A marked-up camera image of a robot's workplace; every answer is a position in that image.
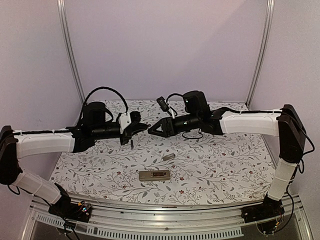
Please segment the beige battery cover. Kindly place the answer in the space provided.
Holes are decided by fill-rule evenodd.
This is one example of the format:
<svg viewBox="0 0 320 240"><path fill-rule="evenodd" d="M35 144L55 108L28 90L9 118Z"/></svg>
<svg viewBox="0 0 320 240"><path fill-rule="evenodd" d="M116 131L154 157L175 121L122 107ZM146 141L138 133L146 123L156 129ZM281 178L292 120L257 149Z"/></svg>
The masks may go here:
<svg viewBox="0 0 320 240"><path fill-rule="evenodd" d="M176 157L176 155L174 153L165 155L162 159L163 161L169 161L169 160L173 160Z"/></svg>

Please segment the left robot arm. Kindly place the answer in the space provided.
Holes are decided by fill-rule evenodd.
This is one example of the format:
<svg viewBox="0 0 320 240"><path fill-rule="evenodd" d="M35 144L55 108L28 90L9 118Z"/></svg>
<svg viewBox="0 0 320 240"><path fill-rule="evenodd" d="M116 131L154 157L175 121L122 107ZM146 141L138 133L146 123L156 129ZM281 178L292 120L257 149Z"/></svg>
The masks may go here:
<svg viewBox="0 0 320 240"><path fill-rule="evenodd" d="M103 102L94 101L84 106L75 126L42 131L14 131L11 126L4 126L0 131L0 183L35 195L63 217L70 217L75 210L68 193L57 183L22 169L19 160L48 153L81 153L103 139L119 139L125 145L132 136L149 128L141 122L138 111L107 120L111 114Z"/></svg>

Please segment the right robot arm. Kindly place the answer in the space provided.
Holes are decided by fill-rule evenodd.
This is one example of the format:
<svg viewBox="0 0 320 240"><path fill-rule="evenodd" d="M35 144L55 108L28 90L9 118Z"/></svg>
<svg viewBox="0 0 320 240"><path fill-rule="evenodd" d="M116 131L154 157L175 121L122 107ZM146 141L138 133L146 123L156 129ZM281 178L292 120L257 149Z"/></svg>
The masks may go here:
<svg viewBox="0 0 320 240"><path fill-rule="evenodd" d="M285 104L275 110L239 111L228 107L211 110L202 91L182 95L186 115L164 117L148 129L151 135L169 138L200 129L222 136L225 134L260 134L279 138L279 162L271 186L259 206L262 218L278 210L290 181L305 155L307 133L295 108Z"/></svg>

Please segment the beige remote control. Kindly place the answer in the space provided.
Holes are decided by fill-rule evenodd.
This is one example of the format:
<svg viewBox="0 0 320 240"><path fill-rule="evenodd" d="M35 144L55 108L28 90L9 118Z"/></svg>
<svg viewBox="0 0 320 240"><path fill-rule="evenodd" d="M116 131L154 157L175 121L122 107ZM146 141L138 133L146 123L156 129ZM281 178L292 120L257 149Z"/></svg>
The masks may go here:
<svg viewBox="0 0 320 240"><path fill-rule="evenodd" d="M168 181L171 179L169 170L148 170L139 172L141 182Z"/></svg>

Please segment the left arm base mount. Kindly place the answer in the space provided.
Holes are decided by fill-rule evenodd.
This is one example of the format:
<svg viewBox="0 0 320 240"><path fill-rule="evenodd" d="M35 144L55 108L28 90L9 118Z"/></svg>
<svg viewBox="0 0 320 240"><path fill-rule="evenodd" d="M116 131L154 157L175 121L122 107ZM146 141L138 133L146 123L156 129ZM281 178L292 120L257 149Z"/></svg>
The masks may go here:
<svg viewBox="0 0 320 240"><path fill-rule="evenodd" d="M50 204L48 212L62 219L70 219L88 223L92 213L92 205L84 200L72 203L69 194L57 183L60 191L60 198L55 204Z"/></svg>

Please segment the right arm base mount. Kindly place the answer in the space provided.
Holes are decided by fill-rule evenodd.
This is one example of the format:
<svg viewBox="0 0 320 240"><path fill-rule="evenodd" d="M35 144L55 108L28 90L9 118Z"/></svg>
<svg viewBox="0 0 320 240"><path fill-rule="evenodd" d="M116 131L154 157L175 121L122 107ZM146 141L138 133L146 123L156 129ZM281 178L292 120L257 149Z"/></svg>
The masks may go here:
<svg viewBox="0 0 320 240"><path fill-rule="evenodd" d="M284 213L282 204L274 206L271 203L261 203L241 209L244 222L256 223L257 229L264 235L272 235L276 232Z"/></svg>

